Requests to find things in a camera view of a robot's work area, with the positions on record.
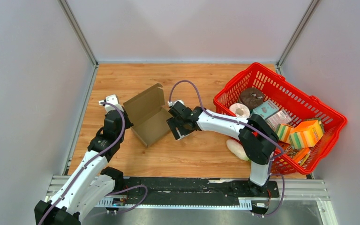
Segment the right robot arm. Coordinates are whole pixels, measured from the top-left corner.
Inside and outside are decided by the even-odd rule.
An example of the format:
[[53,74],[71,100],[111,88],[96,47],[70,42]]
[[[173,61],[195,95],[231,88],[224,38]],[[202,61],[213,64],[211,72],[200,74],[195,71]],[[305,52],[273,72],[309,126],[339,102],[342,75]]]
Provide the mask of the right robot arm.
[[211,131],[239,141],[242,152],[251,160],[248,189],[254,196],[267,191],[270,167],[279,138],[267,122],[259,115],[239,118],[219,114],[197,106],[186,107],[182,101],[169,102],[171,114],[166,122],[176,140],[194,131]]

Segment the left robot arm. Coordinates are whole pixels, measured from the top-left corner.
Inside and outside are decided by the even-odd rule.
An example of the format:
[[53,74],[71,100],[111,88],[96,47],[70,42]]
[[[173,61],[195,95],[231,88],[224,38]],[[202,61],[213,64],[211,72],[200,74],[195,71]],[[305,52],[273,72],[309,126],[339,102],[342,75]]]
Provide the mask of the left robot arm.
[[103,127],[88,146],[82,162],[60,190],[47,202],[34,208],[38,225],[79,225],[107,194],[123,193],[123,172],[108,167],[119,150],[125,130],[132,127],[122,107],[106,104]]

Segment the brown cardboard box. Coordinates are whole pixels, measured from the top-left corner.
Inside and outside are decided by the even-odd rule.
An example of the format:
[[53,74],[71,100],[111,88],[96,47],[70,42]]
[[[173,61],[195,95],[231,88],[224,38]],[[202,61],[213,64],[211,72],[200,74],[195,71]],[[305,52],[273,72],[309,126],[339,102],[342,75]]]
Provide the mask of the brown cardboard box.
[[170,132],[167,120],[171,114],[164,108],[163,86],[156,83],[124,104],[133,133],[148,148]]

